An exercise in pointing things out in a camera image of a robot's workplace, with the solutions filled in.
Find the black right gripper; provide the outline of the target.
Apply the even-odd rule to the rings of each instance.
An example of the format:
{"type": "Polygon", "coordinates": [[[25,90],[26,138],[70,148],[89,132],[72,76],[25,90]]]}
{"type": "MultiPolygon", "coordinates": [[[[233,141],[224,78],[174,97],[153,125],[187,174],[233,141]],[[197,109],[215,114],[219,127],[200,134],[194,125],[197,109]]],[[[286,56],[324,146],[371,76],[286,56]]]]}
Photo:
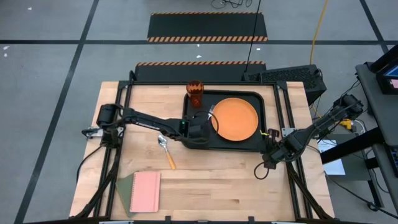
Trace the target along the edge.
{"type": "Polygon", "coordinates": [[[280,162],[288,161],[292,162],[295,160],[295,138],[290,136],[274,144],[263,144],[262,146],[262,160],[264,162],[280,162]]]}

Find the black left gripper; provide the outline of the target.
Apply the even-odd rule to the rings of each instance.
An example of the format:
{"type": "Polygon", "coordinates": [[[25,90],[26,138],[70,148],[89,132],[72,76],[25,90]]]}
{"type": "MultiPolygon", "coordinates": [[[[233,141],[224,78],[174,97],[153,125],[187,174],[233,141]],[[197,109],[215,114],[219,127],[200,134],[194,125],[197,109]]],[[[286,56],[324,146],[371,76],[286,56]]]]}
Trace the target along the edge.
{"type": "MultiPolygon", "coordinates": [[[[212,117],[212,112],[209,111],[207,115],[187,116],[188,125],[188,140],[186,146],[208,146],[210,142],[210,125],[209,119],[212,117]]],[[[213,127],[217,127],[217,121],[211,118],[213,127]]]]}

